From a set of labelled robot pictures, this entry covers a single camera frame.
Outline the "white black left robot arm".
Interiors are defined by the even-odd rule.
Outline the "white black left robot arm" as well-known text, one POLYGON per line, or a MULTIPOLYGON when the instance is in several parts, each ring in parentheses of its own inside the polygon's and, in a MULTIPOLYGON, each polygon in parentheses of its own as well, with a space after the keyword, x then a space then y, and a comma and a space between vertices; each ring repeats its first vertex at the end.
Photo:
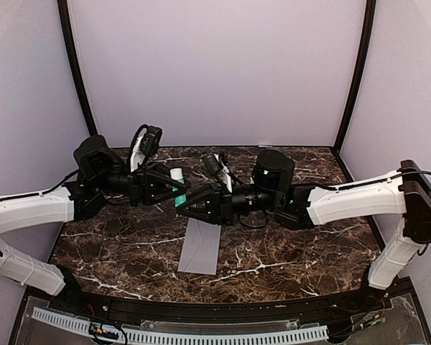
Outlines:
MULTIPOLYGON (((127 165, 103 136, 85 139, 74 151, 76 180, 66 176, 48 190, 0 196, 0 235, 40 224, 91 219, 108 204, 108 193, 126 197, 130 206, 150 206, 181 196, 186 185, 173 179, 166 165, 148 162, 157 148, 157 139, 145 135, 133 147, 127 165)), ((1 239, 0 275, 58 296, 71 313, 82 313, 87 307, 87 298, 68 269, 41 262, 1 239)))

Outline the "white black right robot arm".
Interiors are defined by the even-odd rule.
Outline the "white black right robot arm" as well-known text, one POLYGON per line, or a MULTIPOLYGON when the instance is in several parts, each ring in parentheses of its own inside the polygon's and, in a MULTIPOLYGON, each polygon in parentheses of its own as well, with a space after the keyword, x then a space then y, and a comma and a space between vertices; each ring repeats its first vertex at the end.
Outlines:
POLYGON ((229 225, 255 211, 270 211, 289 230, 313 229, 342 219, 399 214, 394 236, 367 270, 365 285, 352 305, 366 312, 416 254, 431 244, 431 172, 404 160, 398 170, 368 180, 340 185, 294 184, 295 162, 274 149, 262 150, 251 184, 229 188, 222 180, 187 195, 176 208, 181 216, 214 225, 229 225))

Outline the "grey paper envelope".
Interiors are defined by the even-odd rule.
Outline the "grey paper envelope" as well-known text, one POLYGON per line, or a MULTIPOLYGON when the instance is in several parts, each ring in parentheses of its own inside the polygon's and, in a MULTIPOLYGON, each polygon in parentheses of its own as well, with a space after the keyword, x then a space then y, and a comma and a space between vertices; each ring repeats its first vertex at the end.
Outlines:
POLYGON ((178 272, 215 275, 221 239, 219 225, 189 219, 180 254, 178 272))

